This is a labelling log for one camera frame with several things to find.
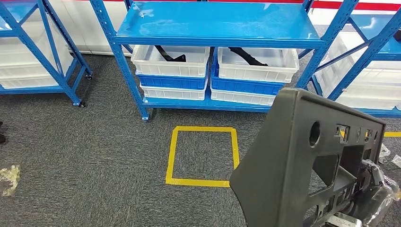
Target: black plastic bracket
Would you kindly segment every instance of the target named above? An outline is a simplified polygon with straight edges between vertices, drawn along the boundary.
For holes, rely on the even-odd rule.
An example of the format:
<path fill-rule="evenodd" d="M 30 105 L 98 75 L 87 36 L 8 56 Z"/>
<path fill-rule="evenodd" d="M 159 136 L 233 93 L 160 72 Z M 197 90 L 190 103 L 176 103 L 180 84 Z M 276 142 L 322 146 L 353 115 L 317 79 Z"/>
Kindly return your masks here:
<path fill-rule="evenodd" d="M 185 54 L 178 56 L 177 58 L 172 58 L 170 55 L 168 55 L 165 52 L 165 50 L 162 48 L 162 46 L 155 46 L 155 47 L 166 61 L 178 61 L 178 62 L 186 62 L 187 61 Z"/>
<path fill-rule="evenodd" d="M 243 58 L 249 65 L 258 65 L 258 66 L 268 66 L 266 63 L 261 63 L 256 60 L 246 51 L 244 51 L 241 47 L 229 47 L 231 52 L 238 54 L 241 58 Z"/>
<path fill-rule="evenodd" d="M 282 89 L 230 177 L 248 227 L 318 227 L 352 208 L 355 195 L 372 187 L 361 163 L 377 164 L 384 130 L 370 115 L 302 89 Z M 311 192 L 312 176 L 323 187 Z"/>

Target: red stripe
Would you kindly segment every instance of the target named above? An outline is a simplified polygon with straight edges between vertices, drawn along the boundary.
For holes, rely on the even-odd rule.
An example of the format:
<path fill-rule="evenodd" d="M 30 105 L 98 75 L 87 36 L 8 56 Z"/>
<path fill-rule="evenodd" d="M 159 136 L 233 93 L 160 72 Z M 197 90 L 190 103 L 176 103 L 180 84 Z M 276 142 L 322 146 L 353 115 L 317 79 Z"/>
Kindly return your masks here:
<path fill-rule="evenodd" d="M 123 1 L 123 0 L 103 0 L 103 1 Z M 163 1 L 196 1 L 196 0 L 163 0 Z M 219 2 L 278 2 L 278 3 L 302 3 L 303 0 L 209 0 Z M 341 2 L 338 1 L 314 1 L 312 8 L 319 9 L 338 9 Z M 392 3 L 367 3 L 360 2 L 357 4 L 355 9 L 359 10 L 382 10 L 382 11 L 397 11 L 401 7 L 401 4 Z"/>

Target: shelf caster wheel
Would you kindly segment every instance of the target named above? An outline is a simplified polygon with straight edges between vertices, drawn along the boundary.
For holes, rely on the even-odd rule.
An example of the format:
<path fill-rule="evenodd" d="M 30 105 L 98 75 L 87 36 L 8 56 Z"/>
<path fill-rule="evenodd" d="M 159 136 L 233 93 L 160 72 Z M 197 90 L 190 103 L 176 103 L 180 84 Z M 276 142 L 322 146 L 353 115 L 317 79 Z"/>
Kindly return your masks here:
<path fill-rule="evenodd" d="M 84 107 L 86 107 L 87 105 L 86 105 L 86 103 L 84 103 L 84 102 L 80 102 L 79 103 L 79 107 L 81 107 L 81 108 L 84 108 Z"/>

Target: blue plastic bin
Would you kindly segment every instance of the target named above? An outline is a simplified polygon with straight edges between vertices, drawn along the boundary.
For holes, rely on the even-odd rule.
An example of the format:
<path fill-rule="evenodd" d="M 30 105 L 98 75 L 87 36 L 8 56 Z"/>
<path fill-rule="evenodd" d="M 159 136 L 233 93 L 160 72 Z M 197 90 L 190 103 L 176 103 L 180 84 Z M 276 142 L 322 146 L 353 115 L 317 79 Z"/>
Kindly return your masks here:
<path fill-rule="evenodd" d="M 215 90 L 237 91 L 275 96 L 285 83 L 252 81 L 241 79 L 222 79 L 218 77 L 217 48 L 213 53 L 210 86 Z"/>
<path fill-rule="evenodd" d="M 171 77 L 171 76 L 153 76 L 136 74 L 142 86 L 147 87 L 170 87 L 182 89 L 203 90 L 205 88 L 206 76 L 196 77 Z"/>

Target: white plastic crate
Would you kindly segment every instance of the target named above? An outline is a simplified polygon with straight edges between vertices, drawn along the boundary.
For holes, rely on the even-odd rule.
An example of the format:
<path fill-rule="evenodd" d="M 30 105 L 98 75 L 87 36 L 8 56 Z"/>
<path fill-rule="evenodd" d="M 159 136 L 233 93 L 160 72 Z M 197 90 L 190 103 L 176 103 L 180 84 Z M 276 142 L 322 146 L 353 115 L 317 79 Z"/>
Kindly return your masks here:
<path fill-rule="evenodd" d="M 356 32 L 340 32 L 333 44 L 328 50 L 328 54 L 322 64 L 328 62 L 335 57 L 345 53 L 348 50 L 363 43 L 362 38 Z M 336 63 L 318 71 L 316 77 L 318 79 L 324 75 L 326 88 L 323 89 L 323 96 L 327 97 L 344 78 L 347 72 L 360 58 L 366 48 L 337 61 Z M 373 85 L 392 85 L 401 84 L 401 64 L 397 61 L 372 61 L 361 73 L 352 81 L 351 85 L 356 83 L 373 84 Z M 371 90 L 366 90 L 364 94 L 371 96 Z"/>
<path fill-rule="evenodd" d="M 170 87 L 146 87 L 139 85 L 145 97 L 149 98 L 171 98 L 171 99 L 188 99 L 188 100 L 205 100 L 205 90 L 208 80 L 205 82 L 203 90 L 181 89 Z"/>
<path fill-rule="evenodd" d="M 23 78 L 9 78 L 9 79 L 0 79 L 0 84 L 5 89 L 12 88 L 24 88 L 24 87 L 47 87 L 47 86 L 56 86 L 57 82 L 53 79 L 53 77 L 45 75 L 45 76 L 26 76 Z"/>
<path fill-rule="evenodd" d="M 218 77 L 289 83 L 299 69 L 296 49 L 243 48 L 243 50 L 269 66 L 249 65 L 227 47 L 219 47 Z"/>
<path fill-rule="evenodd" d="M 331 89 L 330 76 L 324 75 L 326 70 L 316 72 L 316 78 L 327 97 Z M 351 83 L 337 98 L 336 102 L 353 108 L 391 110 L 401 103 L 401 84 L 369 84 Z"/>
<path fill-rule="evenodd" d="M 273 105 L 274 98 L 276 98 L 276 96 L 261 95 L 255 93 L 223 91 L 223 90 L 215 90 L 212 88 L 210 88 L 210 90 L 211 90 L 211 97 L 210 97 L 211 99 L 219 101 L 235 102 L 235 103 Z"/>
<path fill-rule="evenodd" d="M 186 62 L 166 61 L 155 46 L 135 45 L 131 61 L 138 74 L 178 77 L 204 77 L 210 47 L 198 46 L 163 46 L 172 58 L 182 54 Z"/>
<path fill-rule="evenodd" d="M 26 21 L 22 28 L 26 31 L 32 41 L 40 49 L 45 56 L 50 59 L 51 48 L 47 38 L 47 34 L 44 30 L 43 22 L 37 21 L 39 15 L 32 15 L 28 21 Z M 51 31 L 54 37 L 56 48 L 61 51 L 66 45 L 60 32 L 50 23 Z M 22 64 L 34 64 L 39 63 L 36 57 L 31 51 L 20 41 L 17 37 L 0 38 L 0 66 L 8 65 L 22 65 Z"/>
<path fill-rule="evenodd" d="M 66 74 L 72 64 L 72 56 L 68 51 L 60 55 L 61 67 Z M 0 67 L 0 84 L 5 89 L 23 87 L 46 87 L 57 85 L 56 81 L 41 64 Z"/>
<path fill-rule="evenodd" d="M 377 99 L 371 97 L 352 97 L 341 95 L 336 102 L 353 108 L 392 110 L 401 102 L 401 98 Z"/>

